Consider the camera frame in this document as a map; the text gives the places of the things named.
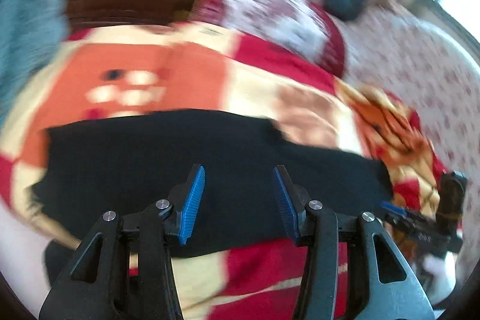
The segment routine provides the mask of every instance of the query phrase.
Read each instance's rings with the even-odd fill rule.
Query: wooden table
[[[195,0],[67,0],[72,31],[112,25],[185,21]]]

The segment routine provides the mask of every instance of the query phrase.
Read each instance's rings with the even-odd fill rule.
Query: patterned blanket
[[[75,249],[42,213],[31,186],[48,164],[45,128],[82,119],[184,108],[269,117],[295,143],[381,159],[399,206],[432,215],[445,169],[416,112],[380,88],[354,90],[319,67],[259,38],[194,23],[174,31],[97,28],[64,43],[19,95],[0,135],[0,195],[33,229]],[[411,257],[414,246],[403,242]],[[290,319],[306,251],[287,240],[174,259],[186,319]],[[345,312],[346,248],[340,247],[335,316]],[[130,268],[136,259],[130,260]]]

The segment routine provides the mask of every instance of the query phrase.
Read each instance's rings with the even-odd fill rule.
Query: folded black garment
[[[33,190],[43,212],[80,239],[105,211],[130,214],[166,198],[194,163],[205,167],[206,186],[193,235],[174,257],[285,237],[272,191],[277,164],[336,212],[381,217],[380,201],[392,198],[379,160],[291,143],[267,119],[181,110],[48,132],[48,170]]]

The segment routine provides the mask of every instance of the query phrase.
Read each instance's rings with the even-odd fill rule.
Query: silver screw
[[[369,211],[365,211],[361,214],[361,217],[362,219],[364,219],[365,221],[368,221],[369,223],[371,223],[373,220],[375,220],[375,216],[373,213],[370,213]]]
[[[114,211],[106,211],[104,214],[103,214],[103,219],[105,221],[112,221],[115,219],[115,217],[117,217],[117,214],[114,212]]]
[[[310,206],[312,209],[320,210],[323,208],[323,204],[320,201],[317,201],[316,199],[312,199],[309,203],[308,206]]]
[[[170,201],[168,199],[159,199],[155,206],[159,209],[166,209],[170,206]]]

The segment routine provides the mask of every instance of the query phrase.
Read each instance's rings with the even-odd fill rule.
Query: crumpled blanket
[[[381,159],[393,202],[432,215],[444,169],[416,112],[378,87],[354,90],[278,45],[196,23],[170,34],[98,28],[65,43],[22,92],[0,136],[0,194],[19,218],[76,248],[79,238],[42,213],[31,186],[44,175],[44,129],[86,118],[197,108],[269,117],[284,137]],[[402,248],[407,256],[413,247]],[[305,251],[281,240],[174,259],[186,319],[289,319]],[[345,311],[346,254],[335,315]]]

